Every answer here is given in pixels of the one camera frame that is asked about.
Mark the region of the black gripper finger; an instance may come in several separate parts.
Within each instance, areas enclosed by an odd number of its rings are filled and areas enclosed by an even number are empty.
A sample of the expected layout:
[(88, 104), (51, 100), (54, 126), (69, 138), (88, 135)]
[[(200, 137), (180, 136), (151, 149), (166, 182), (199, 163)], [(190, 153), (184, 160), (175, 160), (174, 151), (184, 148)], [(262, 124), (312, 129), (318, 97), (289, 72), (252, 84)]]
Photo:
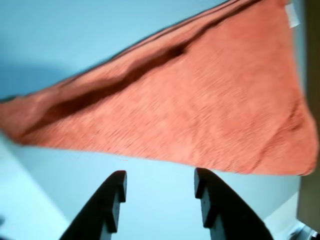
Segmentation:
[(113, 172), (95, 191), (61, 240), (110, 240), (118, 231), (120, 204), (126, 201), (127, 172)]
[(251, 207), (209, 169), (195, 169), (194, 194), (200, 200), (203, 227), (210, 230), (212, 240), (273, 238)]

